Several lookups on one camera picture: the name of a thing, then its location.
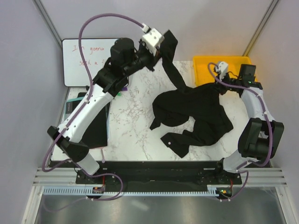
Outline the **black long sleeve shirt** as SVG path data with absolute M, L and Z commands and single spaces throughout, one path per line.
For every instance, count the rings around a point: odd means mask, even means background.
M 154 120 L 149 127 L 154 130 L 161 124 L 176 127 L 194 118 L 192 131 L 166 133 L 161 141 L 180 158 L 189 153 L 190 146 L 212 146 L 233 130 L 233 124 L 220 104 L 220 88 L 207 83 L 196 88 L 187 86 L 173 64 L 178 41 L 171 31 L 164 34 L 160 45 L 163 69 L 176 87 L 159 94 L 152 103 Z

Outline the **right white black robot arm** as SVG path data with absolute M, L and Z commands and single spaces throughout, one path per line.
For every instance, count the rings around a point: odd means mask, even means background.
M 239 94 L 249 118 L 237 150 L 222 159 L 222 167 L 214 171 L 215 180 L 221 184 L 231 178 L 231 173 L 238 173 L 249 164 L 264 167 L 274 157 L 284 132 L 284 124 L 277 122 L 266 106 L 262 85 L 255 80 L 255 71 L 256 66 L 241 64 L 237 78 L 230 78 L 228 64 L 224 61 L 219 61 L 210 70 L 221 93 L 234 91 Z

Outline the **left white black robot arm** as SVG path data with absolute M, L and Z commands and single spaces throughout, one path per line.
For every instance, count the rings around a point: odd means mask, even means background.
M 128 84 L 128 77 L 147 67 L 150 71 L 160 59 L 159 49 L 163 37 L 144 35 L 136 50 L 129 38 L 120 38 L 110 49 L 110 57 L 91 82 L 90 88 L 67 118 L 58 127 L 51 126 L 48 134 L 54 143 L 68 157 L 86 172 L 91 183 L 99 183 L 103 173 L 98 162 L 89 152 L 89 147 L 82 141 L 86 129 L 98 113 Z

